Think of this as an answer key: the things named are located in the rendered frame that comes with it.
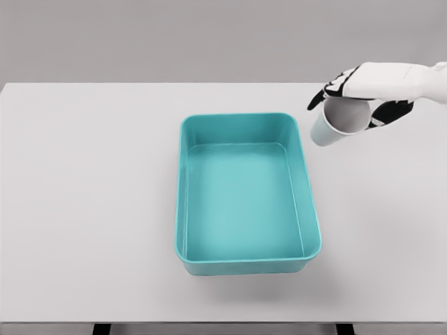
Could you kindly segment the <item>teal rectangular plastic basket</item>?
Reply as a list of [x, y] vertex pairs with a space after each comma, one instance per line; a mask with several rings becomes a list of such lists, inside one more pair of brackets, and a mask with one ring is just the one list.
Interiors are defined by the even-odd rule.
[[175, 252], [194, 276], [302, 270], [322, 238], [297, 121], [195, 114], [179, 129]]

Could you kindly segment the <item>white paper cup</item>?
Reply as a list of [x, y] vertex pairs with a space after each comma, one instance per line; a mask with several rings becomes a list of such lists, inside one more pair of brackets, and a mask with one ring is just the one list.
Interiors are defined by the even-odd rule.
[[310, 130], [313, 143], [329, 146], [345, 137], [365, 131], [371, 119], [371, 107], [364, 100], [327, 98]]

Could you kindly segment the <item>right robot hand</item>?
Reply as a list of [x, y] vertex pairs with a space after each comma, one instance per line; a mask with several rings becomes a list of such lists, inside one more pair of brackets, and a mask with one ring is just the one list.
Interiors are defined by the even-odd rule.
[[387, 126], [408, 115], [420, 93], [420, 79], [425, 67], [420, 64], [365, 62], [344, 70], [311, 99], [313, 110], [329, 98], [355, 101], [383, 101], [372, 113], [368, 129]]

